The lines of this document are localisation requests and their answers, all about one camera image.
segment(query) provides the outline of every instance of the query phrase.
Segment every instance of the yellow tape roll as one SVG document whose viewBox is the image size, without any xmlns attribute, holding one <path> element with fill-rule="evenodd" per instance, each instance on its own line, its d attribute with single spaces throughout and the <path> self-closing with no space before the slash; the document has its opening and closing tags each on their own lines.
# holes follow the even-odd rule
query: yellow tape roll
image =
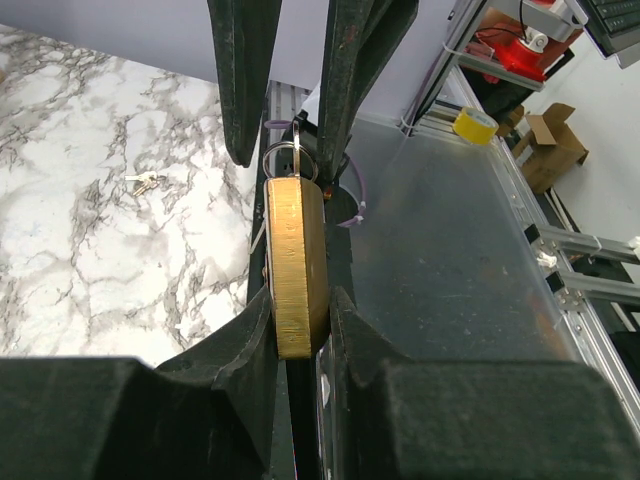
<svg viewBox="0 0 640 480">
<path fill-rule="evenodd" d="M 453 122 L 453 131 L 476 145 L 486 145 L 498 131 L 498 122 L 480 110 L 465 107 Z"/>
</svg>

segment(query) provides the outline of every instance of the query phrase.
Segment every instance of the cardboard box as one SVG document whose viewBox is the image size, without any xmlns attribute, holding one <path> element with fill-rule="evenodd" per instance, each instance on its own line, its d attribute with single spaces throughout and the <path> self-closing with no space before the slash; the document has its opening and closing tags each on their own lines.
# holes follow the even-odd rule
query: cardboard box
<svg viewBox="0 0 640 480">
<path fill-rule="evenodd" d="M 520 123 L 520 120 L 524 117 L 524 107 L 522 105 L 518 105 L 513 112 L 509 114 L 509 116 L 500 124 L 498 127 L 498 131 L 496 135 L 499 137 L 506 137 L 509 135 L 516 125 Z"/>
<path fill-rule="evenodd" d="M 589 154 L 566 124 L 575 108 L 554 103 L 542 115 L 526 115 L 531 130 L 513 147 L 513 156 L 531 190 L 544 193 Z"/>
</svg>

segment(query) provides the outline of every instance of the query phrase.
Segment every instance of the keyboard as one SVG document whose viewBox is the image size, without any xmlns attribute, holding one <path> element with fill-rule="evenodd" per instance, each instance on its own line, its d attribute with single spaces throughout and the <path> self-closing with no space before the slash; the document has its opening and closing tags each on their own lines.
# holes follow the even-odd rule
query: keyboard
<svg viewBox="0 0 640 480">
<path fill-rule="evenodd" d="M 605 56 L 640 43 L 640 0 L 578 0 L 585 28 Z"/>
</svg>

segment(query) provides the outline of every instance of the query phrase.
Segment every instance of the white marble surface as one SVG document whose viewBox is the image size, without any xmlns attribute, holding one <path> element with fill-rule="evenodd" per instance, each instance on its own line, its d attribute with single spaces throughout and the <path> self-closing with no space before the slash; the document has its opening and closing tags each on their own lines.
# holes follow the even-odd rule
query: white marble surface
<svg viewBox="0 0 640 480">
<path fill-rule="evenodd" d="M 157 365 L 245 304 L 255 165 L 218 88 L 0 28 L 0 355 Z M 141 197 L 125 174 L 167 180 Z"/>
</svg>

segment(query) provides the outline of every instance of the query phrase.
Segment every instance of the brass padlock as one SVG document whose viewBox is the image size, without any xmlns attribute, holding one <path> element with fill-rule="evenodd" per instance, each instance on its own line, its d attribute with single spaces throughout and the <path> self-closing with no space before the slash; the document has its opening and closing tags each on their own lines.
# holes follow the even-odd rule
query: brass padlock
<svg viewBox="0 0 640 480">
<path fill-rule="evenodd" d="M 322 191 L 299 175 L 270 178 L 265 182 L 265 199 L 269 289 L 278 355 L 283 359 L 310 358 L 329 334 Z"/>
</svg>

